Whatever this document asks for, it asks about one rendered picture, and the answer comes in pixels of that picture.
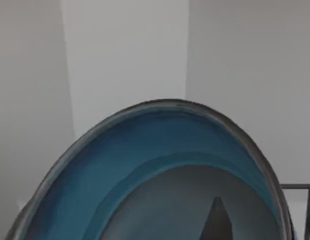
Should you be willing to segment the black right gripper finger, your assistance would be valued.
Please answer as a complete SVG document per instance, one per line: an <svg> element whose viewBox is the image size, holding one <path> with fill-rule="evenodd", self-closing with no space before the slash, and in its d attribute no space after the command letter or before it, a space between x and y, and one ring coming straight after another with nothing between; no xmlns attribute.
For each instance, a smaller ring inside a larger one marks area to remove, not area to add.
<svg viewBox="0 0 310 240"><path fill-rule="evenodd" d="M220 197L215 197L199 240L233 240L232 223Z"/></svg>

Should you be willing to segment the blue and grey bowl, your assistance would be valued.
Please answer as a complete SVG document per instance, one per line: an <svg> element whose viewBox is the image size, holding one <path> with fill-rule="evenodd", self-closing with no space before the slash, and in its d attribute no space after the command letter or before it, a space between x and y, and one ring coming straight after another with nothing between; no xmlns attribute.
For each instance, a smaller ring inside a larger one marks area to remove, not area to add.
<svg viewBox="0 0 310 240"><path fill-rule="evenodd" d="M72 144L5 240L199 240L215 197L233 240L295 240L279 180L243 129L203 104L145 101Z"/></svg>

